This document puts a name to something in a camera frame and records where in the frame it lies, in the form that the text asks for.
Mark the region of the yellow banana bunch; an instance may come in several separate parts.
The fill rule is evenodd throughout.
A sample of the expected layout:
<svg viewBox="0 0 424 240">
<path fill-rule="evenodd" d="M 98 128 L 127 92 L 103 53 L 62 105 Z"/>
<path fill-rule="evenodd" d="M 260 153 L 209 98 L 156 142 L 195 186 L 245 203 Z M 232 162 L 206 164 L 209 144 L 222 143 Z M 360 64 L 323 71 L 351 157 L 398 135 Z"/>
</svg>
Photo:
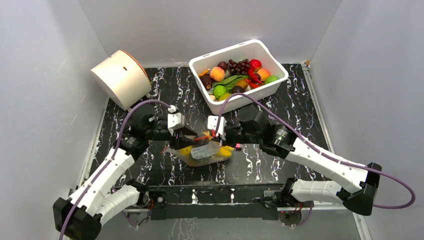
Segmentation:
<svg viewBox="0 0 424 240">
<path fill-rule="evenodd" d="M 221 146 L 216 153 L 219 158 L 230 158 L 233 155 L 235 149 L 230 146 Z"/>
</svg>

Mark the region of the clear zip top bag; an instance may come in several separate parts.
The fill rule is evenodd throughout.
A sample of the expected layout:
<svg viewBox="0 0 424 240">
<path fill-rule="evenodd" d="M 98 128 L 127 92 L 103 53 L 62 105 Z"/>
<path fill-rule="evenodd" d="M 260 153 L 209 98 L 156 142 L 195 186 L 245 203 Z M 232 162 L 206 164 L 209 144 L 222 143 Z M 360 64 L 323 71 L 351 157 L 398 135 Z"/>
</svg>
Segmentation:
<svg viewBox="0 0 424 240">
<path fill-rule="evenodd" d="M 192 157 L 182 156 L 179 150 L 187 146 L 193 146 Z M 201 132 L 195 136 L 178 134 L 171 140 L 169 146 L 165 147 L 161 153 L 170 153 L 177 156 L 190 167 L 202 167 L 218 162 L 223 162 L 229 158 L 221 158 L 216 155 L 219 151 L 220 143 L 213 141 L 213 136 L 209 131 Z"/>
</svg>

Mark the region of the yellow mango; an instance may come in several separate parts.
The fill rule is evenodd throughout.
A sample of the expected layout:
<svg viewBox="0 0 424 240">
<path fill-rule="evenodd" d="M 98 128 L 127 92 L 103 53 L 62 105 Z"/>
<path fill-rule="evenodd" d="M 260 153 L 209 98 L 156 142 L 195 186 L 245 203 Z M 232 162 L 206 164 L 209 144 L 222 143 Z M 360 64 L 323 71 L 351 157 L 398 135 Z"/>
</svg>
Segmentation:
<svg viewBox="0 0 424 240">
<path fill-rule="evenodd" d="M 187 147 L 179 149 L 178 152 L 179 152 L 180 155 L 182 155 L 184 157 L 192 157 L 191 150 L 192 150 L 193 147 L 194 147 L 193 145 L 189 145 Z"/>
</svg>

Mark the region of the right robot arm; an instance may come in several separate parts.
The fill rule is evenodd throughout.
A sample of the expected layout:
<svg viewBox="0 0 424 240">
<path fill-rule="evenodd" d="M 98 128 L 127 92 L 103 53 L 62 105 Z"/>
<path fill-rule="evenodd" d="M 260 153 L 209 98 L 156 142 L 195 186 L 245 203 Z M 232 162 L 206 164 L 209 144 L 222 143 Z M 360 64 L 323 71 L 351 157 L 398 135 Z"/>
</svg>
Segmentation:
<svg viewBox="0 0 424 240">
<path fill-rule="evenodd" d="M 243 107 L 236 122 L 220 124 L 223 145 L 257 144 L 266 154 L 303 165 L 328 178 L 306 181 L 288 178 L 280 192 L 265 193 L 259 202 L 271 208 L 295 207 L 317 201 L 343 205 L 362 216 L 370 216 L 380 178 L 380 165 L 353 167 L 352 163 L 301 138 L 283 124 L 274 124 L 264 112 L 253 106 Z"/>
</svg>

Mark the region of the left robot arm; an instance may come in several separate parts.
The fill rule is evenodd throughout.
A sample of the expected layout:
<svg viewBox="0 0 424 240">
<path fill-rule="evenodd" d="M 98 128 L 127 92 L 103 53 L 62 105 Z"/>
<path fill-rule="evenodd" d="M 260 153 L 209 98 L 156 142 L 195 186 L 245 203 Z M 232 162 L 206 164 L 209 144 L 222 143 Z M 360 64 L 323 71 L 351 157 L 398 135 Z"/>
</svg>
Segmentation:
<svg viewBox="0 0 424 240">
<path fill-rule="evenodd" d="M 184 127 L 184 118 L 174 105 L 161 100 L 143 101 L 126 115 L 114 146 L 94 173 L 66 199 L 53 204 L 59 239 L 94 240 L 102 226 L 128 207 L 152 203 L 149 187 L 129 180 L 113 191 L 118 178 L 149 147 L 150 141 L 168 141 Z"/>
</svg>

